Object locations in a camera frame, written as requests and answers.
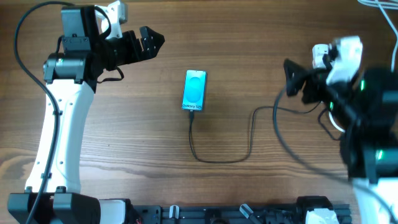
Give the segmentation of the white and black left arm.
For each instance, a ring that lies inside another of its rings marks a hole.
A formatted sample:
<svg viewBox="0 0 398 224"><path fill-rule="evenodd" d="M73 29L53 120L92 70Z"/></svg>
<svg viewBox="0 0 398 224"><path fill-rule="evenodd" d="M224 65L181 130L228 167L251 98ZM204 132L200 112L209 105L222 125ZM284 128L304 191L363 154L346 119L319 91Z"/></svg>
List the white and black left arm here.
<svg viewBox="0 0 398 224"><path fill-rule="evenodd" d="M34 166L7 209L19 223L142 223L130 200L81 194L80 154L85 120L104 71L157 56L165 39L147 26L123 32L127 6L62 3L63 34L44 62L39 87L45 117Z"/></svg>

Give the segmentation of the Galaxy smartphone with cyan screen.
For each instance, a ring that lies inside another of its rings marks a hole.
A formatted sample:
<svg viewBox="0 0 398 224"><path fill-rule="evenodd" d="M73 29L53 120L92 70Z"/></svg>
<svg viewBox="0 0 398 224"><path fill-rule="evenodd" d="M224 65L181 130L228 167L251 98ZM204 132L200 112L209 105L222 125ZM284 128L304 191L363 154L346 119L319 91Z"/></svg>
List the Galaxy smartphone with cyan screen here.
<svg viewBox="0 0 398 224"><path fill-rule="evenodd" d="M203 110L206 76L207 73L203 70L187 70L181 106L183 110Z"/></svg>

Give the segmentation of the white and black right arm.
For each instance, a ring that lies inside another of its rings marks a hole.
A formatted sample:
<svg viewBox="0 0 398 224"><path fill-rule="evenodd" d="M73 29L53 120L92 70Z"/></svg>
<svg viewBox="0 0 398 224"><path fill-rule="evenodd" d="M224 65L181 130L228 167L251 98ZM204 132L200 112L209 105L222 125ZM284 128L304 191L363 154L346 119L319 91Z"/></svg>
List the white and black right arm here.
<svg viewBox="0 0 398 224"><path fill-rule="evenodd" d="M351 185L356 190L362 221L397 223L397 71L373 67L361 78L328 84L332 65L306 69L284 60L286 85L277 95L272 112L275 134L293 160L329 179ZM340 139L340 155L348 180L302 160L282 137L277 122L283 94L303 92L305 104L322 101L346 131Z"/></svg>

